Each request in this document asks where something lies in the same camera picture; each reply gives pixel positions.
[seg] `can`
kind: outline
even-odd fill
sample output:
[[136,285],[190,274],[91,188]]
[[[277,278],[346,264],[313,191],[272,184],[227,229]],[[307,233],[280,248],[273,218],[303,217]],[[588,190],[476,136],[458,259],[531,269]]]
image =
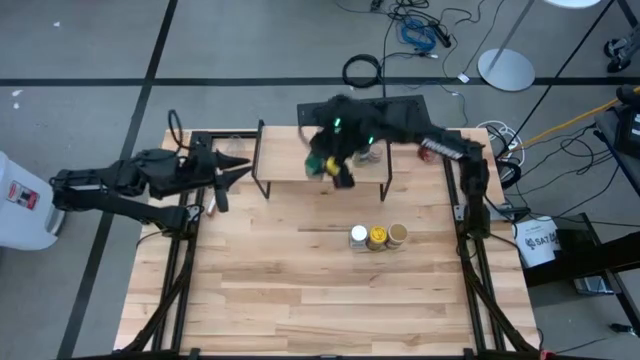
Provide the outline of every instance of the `can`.
[[385,245],[388,249],[397,249],[409,238],[407,228],[402,224],[389,226],[388,239]]
[[369,250],[382,250],[385,241],[387,241],[387,230],[382,226],[372,227],[369,232],[369,238],[367,239],[367,247]]
[[349,232],[349,246],[352,249],[364,249],[367,238],[369,238],[367,228],[362,225],[356,225]]

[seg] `blue cable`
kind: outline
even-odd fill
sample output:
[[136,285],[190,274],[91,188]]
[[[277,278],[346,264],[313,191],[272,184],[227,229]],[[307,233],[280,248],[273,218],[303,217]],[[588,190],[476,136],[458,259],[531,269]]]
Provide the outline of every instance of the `blue cable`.
[[425,53],[431,52],[436,47],[435,31],[431,27],[425,26],[422,21],[408,18],[406,21],[400,22],[399,25],[402,40],[398,40],[401,43],[413,45],[417,51]]

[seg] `warning label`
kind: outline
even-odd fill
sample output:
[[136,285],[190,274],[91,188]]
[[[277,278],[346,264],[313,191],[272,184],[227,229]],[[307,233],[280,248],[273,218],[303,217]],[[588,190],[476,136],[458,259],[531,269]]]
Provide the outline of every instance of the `warning label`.
[[9,194],[7,200],[16,203],[20,206],[24,206],[29,210],[33,210],[38,203],[40,195],[37,192],[29,189],[28,187],[20,184],[17,181],[12,181],[9,185]]

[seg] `wooden tabletop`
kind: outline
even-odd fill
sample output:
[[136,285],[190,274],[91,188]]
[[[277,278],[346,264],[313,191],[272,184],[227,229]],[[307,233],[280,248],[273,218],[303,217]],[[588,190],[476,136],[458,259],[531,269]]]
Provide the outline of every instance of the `wooden tabletop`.
[[[302,128],[304,137],[310,140],[317,131],[315,126]],[[384,142],[372,145],[381,153],[380,162],[367,166],[353,166],[347,160],[347,166],[353,173],[356,183],[383,184],[389,179],[387,168],[387,147]],[[304,169],[304,161],[309,150],[298,136],[297,126],[265,126],[262,130],[262,143],[258,160],[257,178],[260,181],[296,182],[310,181]],[[324,176],[322,181],[331,182]]]
[[[489,143],[484,129],[461,132]],[[254,144],[216,140],[221,151],[245,157],[253,155]],[[169,135],[163,147],[175,148]],[[490,147],[485,157],[491,171],[488,196],[502,203]],[[200,224],[181,350],[460,355],[463,348],[474,348],[442,162],[422,162],[411,145],[392,145],[392,159],[394,180],[384,203],[377,193],[372,195],[374,184],[358,183],[344,191],[326,183],[274,183],[270,200],[265,200],[250,176],[236,183],[229,192],[229,212],[205,217]],[[206,193],[205,206],[211,196]],[[150,201],[177,202],[178,196]],[[410,232],[399,249],[374,253],[349,248],[351,226],[396,222]],[[145,226],[142,236],[153,231]],[[492,232],[513,239],[507,223],[492,223]],[[517,251],[491,238],[485,244],[497,302],[537,346]],[[169,245],[156,236],[139,246],[114,348],[130,342],[155,310]],[[491,348],[484,306],[481,314]],[[174,312],[168,319],[173,324]],[[168,326],[165,348],[170,338]]]

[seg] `white trash bin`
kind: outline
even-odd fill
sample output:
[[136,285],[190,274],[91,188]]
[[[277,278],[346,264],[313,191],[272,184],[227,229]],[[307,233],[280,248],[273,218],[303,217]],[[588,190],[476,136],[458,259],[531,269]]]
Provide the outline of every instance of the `white trash bin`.
[[41,250],[58,239],[64,212],[51,186],[0,151],[0,246]]

